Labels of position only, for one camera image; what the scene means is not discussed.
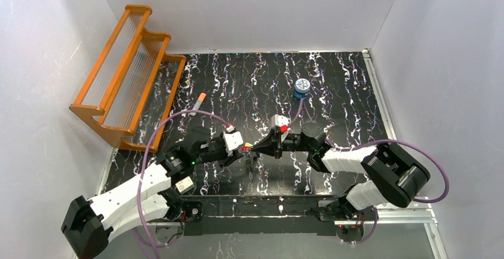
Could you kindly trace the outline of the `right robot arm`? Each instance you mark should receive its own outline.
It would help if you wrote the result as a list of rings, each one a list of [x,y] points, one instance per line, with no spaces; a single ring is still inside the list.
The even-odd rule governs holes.
[[[430,180],[429,171],[399,144],[385,141],[354,149],[338,150],[326,141],[326,133],[316,121],[307,121],[299,134],[287,126],[275,125],[250,151],[281,158],[285,151],[307,153],[308,164],[322,173],[352,172],[368,181],[348,188],[332,210],[343,217],[383,203],[406,208]]]

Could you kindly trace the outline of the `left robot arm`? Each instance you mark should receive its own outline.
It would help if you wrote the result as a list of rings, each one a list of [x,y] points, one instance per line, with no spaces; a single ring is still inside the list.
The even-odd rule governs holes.
[[[182,201],[176,193],[165,191],[177,187],[186,192],[195,165],[219,162],[228,166],[242,157],[243,144],[234,127],[214,138],[208,128],[193,128],[183,141],[161,152],[144,173],[106,193],[72,200],[61,231],[78,258],[95,258],[118,235],[144,222],[176,218]]]

